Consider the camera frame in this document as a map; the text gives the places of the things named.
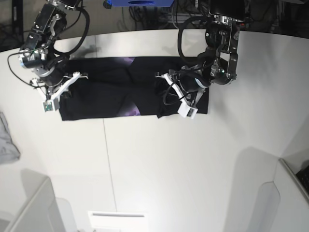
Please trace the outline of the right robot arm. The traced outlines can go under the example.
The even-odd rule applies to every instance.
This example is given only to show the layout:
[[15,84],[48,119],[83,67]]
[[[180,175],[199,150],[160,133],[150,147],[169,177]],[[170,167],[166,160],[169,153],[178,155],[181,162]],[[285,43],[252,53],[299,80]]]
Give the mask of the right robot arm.
[[[67,52],[55,49],[55,42],[70,29],[67,25],[68,11],[78,11],[85,18],[85,28],[76,46]],[[60,95],[61,86],[72,77],[66,75],[64,67],[84,42],[89,31],[90,16],[81,0],[49,0],[37,15],[26,41],[20,47],[16,56],[25,69],[32,70],[37,78],[29,81],[28,86],[41,90],[47,100],[55,93]]]

